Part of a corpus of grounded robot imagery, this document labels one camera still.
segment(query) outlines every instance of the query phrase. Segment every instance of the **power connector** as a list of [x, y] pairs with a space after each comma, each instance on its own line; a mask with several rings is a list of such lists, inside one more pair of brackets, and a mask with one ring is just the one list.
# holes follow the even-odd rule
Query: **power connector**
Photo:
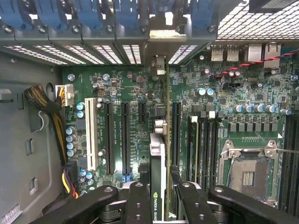
[[73, 107], [74, 106], [74, 87], [71, 84], [67, 85], [56, 85], [55, 86], [55, 95], [57, 97], [57, 92], [58, 88], [64, 87], [64, 96], [65, 96], [65, 105], [64, 106], [69, 106]]

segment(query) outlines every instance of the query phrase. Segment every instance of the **blue slot clip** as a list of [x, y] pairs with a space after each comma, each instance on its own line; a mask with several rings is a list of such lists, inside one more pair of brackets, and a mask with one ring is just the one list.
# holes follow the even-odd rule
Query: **blue slot clip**
[[55, 31], [67, 28], [67, 18], [61, 1], [34, 0], [37, 14], [43, 24], [52, 27]]
[[25, 7], [25, 3], [20, 0], [0, 0], [2, 21], [20, 31], [31, 30], [32, 20]]
[[98, 30], [103, 28], [103, 15], [99, 1], [76, 0], [77, 14], [80, 22], [90, 28]]
[[115, 0], [116, 20], [128, 29], [135, 29], [138, 25], [137, 3], [135, 0]]
[[213, 8], [214, 0], [191, 0], [190, 14], [192, 28], [196, 30], [201, 30], [210, 26]]

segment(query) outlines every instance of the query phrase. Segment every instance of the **black pcie slot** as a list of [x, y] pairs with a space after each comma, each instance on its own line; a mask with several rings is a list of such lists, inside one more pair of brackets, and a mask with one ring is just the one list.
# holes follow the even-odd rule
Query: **black pcie slot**
[[[298, 116], [286, 117], [284, 149], [299, 151]], [[284, 153], [281, 171], [279, 209], [293, 216], [299, 215], [299, 156], [295, 153]]]
[[115, 170], [115, 161], [114, 161], [114, 122], [113, 122], [112, 103], [105, 103], [105, 131], [107, 137], [106, 174], [113, 175]]
[[138, 103], [139, 123], [146, 123], [146, 103]]
[[180, 124], [181, 124], [181, 103], [172, 103], [172, 123], [171, 123], [171, 162], [172, 165], [179, 166], [180, 151]]
[[121, 103], [122, 174], [131, 172], [130, 103]]
[[214, 119], [212, 130], [212, 147], [211, 147], [211, 170], [210, 170], [210, 187], [216, 184], [216, 171], [218, 161], [218, 120]]

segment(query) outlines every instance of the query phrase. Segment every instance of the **yellow wire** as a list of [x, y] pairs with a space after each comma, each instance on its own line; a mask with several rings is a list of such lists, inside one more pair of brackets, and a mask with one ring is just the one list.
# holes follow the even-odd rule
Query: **yellow wire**
[[67, 193], [70, 193], [70, 189], [69, 186], [67, 186], [66, 182], [65, 182], [65, 178], [64, 178], [64, 173], [62, 173], [62, 183], [64, 183], [64, 187], [66, 188]]

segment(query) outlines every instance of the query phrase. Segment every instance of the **ram slot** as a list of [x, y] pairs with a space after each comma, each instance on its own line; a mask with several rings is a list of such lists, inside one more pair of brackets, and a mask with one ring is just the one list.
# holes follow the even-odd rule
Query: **ram slot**
[[171, 123], [171, 163], [179, 166], [180, 152], [180, 124], [181, 124], [181, 103], [172, 103]]
[[210, 157], [211, 157], [211, 151], [212, 151], [212, 126], [213, 123], [212, 120], [205, 119], [203, 124], [203, 138], [202, 142], [204, 142], [204, 145], [202, 147], [202, 150], [200, 154], [202, 155], [202, 164], [200, 166], [201, 174], [202, 174], [202, 182], [201, 187], [203, 190], [207, 191], [209, 189], [209, 172], [210, 172]]
[[211, 164], [210, 164], [210, 186], [216, 184], [216, 171], [217, 171], [217, 161], [218, 161], [218, 120], [214, 119], [213, 130], [212, 130], [212, 147], [211, 147]]
[[[286, 117], [284, 149], [299, 151], [299, 122], [298, 116]], [[281, 171], [279, 208], [282, 211], [299, 215], [299, 156], [296, 153], [284, 153]]]
[[121, 103], [122, 174], [131, 172], [130, 103]]
[[106, 174], [113, 175], [115, 170], [114, 160], [114, 121], [113, 104], [105, 103], [105, 131], [106, 131]]
[[85, 99], [85, 124], [86, 124], [86, 148], [87, 148], [87, 168], [96, 170], [98, 161], [98, 124], [97, 124], [97, 99]]

